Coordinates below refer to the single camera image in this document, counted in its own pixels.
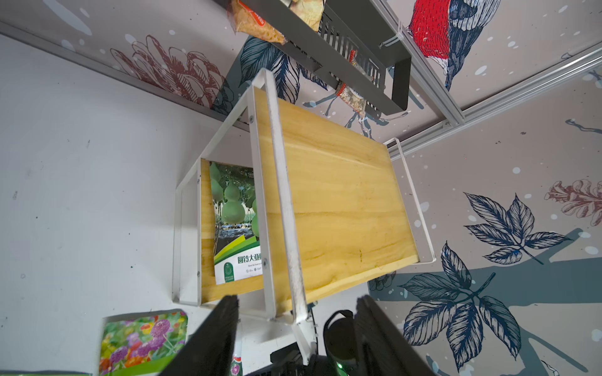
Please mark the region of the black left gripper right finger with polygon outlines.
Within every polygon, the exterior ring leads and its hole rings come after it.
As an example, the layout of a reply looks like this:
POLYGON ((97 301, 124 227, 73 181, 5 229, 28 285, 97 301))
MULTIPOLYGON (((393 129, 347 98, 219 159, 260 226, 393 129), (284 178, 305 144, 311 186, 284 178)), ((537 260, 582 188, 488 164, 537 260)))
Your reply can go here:
POLYGON ((376 301, 368 295, 357 300, 354 330, 360 375, 434 374, 376 301))

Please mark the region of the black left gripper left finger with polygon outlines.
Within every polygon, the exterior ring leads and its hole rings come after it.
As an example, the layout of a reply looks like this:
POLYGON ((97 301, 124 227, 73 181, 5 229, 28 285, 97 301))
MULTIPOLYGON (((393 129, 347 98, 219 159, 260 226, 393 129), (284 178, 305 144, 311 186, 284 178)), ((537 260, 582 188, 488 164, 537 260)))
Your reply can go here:
POLYGON ((227 295, 159 374, 229 375, 238 320, 238 296, 227 295))

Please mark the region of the green flower seed bag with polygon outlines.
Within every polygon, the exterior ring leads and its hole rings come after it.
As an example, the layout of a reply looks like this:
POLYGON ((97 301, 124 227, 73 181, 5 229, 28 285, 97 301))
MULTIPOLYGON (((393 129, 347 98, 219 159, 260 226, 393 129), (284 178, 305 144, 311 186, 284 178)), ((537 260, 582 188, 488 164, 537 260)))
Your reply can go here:
POLYGON ((187 325, 188 314, 183 310, 109 317, 103 325, 98 373, 161 373, 183 349, 187 325))

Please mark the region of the dark green seed bag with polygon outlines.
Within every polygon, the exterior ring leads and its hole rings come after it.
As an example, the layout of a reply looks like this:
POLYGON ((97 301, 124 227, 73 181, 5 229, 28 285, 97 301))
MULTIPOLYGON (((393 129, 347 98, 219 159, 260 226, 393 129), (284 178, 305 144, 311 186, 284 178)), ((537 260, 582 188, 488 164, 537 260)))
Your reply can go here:
POLYGON ((253 169, 209 163, 215 213, 214 273, 224 285, 263 273, 253 169))

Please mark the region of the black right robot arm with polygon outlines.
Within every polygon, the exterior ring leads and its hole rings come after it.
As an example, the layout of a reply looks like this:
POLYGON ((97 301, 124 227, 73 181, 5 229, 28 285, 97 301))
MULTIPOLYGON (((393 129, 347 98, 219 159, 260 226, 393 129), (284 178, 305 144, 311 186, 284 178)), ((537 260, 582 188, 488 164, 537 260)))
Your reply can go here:
POLYGON ((303 364, 299 346, 294 343, 272 352, 271 364, 249 375, 361 375, 358 360, 354 314, 335 311, 322 332, 325 356, 315 354, 303 364))

